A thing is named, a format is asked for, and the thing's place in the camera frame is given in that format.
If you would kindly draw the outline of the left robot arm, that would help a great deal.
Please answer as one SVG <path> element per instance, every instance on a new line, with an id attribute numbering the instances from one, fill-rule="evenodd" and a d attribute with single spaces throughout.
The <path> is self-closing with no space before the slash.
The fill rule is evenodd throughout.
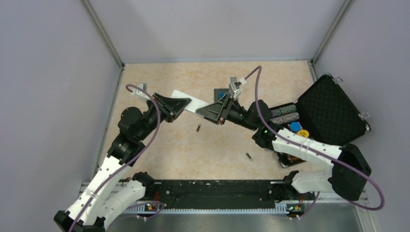
<path id="1" fill-rule="evenodd" d="M 118 123 L 119 135 L 112 142 L 100 169 L 79 198 L 54 221 L 64 232 L 104 232 L 132 202 L 149 200 L 155 194 L 154 179 L 144 172 L 133 178 L 124 190 L 110 196 L 121 177 L 147 150 L 143 143 L 156 136 L 159 125 L 173 122 L 191 103 L 190 98 L 168 98 L 157 93 L 149 97 L 145 112 L 137 107 L 125 109 Z"/>

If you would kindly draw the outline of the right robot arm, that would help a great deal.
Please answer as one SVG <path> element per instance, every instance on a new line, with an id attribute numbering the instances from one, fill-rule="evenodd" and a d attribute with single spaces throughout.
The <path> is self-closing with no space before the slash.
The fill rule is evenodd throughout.
<path id="1" fill-rule="evenodd" d="M 329 145 L 297 135 L 270 120 L 272 112 L 263 100 L 254 101 L 245 109 L 225 94 L 218 102 L 200 107 L 195 113 L 215 124 L 230 121 L 255 131 L 252 138 L 261 148 L 289 154 L 322 168 L 313 172 L 293 171 L 286 176 L 284 181 L 288 183 L 283 186 L 283 192 L 289 199 L 297 199 L 306 192 L 323 191 L 355 202 L 371 174 L 357 146 Z"/>

